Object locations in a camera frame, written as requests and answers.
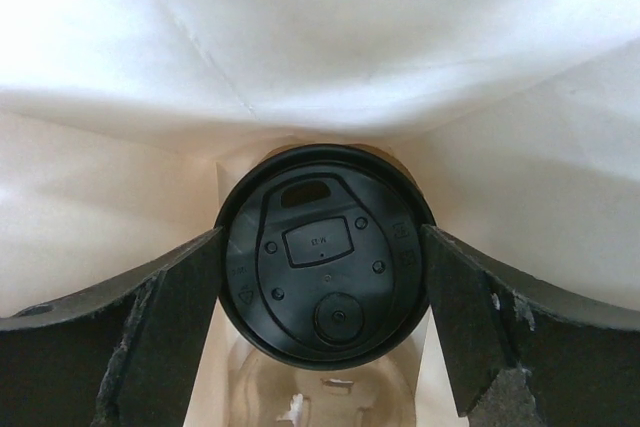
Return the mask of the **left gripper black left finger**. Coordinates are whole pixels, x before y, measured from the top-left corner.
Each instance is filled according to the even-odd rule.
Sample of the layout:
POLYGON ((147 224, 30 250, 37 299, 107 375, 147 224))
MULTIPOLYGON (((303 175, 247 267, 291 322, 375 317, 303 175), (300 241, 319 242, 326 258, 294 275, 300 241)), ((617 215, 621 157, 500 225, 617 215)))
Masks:
POLYGON ((1 320, 4 426, 181 426, 220 290, 222 229, 1 320))

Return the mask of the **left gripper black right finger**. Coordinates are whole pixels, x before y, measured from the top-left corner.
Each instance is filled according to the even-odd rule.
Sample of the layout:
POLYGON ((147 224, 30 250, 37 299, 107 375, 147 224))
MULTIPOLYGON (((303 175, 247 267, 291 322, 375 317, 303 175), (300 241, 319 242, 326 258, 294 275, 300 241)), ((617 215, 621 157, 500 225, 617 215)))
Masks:
POLYGON ((636 426, 639 314, 539 280, 423 226, 426 287, 472 426, 636 426))

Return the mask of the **pulp cardboard cup carrier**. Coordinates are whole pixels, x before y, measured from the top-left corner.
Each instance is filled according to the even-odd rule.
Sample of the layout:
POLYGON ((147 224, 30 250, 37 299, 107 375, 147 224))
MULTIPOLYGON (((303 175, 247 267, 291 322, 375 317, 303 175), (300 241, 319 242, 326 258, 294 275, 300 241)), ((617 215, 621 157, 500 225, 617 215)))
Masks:
POLYGON ((355 368, 305 370, 237 341, 229 360, 230 426, 414 426, 421 349, 408 340, 355 368))

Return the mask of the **black plastic cup lid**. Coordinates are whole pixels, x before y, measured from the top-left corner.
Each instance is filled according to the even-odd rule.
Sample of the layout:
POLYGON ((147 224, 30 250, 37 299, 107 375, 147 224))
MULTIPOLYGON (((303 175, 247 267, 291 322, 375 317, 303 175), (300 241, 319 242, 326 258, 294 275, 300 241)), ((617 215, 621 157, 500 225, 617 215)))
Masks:
POLYGON ((429 305, 420 230, 433 214, 406 168, 356 146, 264 159, 223 201, 220 303, 266 355, 308 370, 371 362, 429 305))

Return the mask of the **brown paper bag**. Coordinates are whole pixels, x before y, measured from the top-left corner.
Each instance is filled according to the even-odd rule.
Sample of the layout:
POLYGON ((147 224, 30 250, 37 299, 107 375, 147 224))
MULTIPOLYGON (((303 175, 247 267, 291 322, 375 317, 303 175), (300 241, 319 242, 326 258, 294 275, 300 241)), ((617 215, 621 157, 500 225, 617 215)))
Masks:
MULTIPOLYGON (((390 156, 425 226, 639 314, 639 0, 1 0, 1 320, 220 229, 311 144, 390 156)), ((181 426, 230 426, 254 347, 220 281, 181 426)), ((414 426, 472 426, 430 300, 408 340, 414 426)))

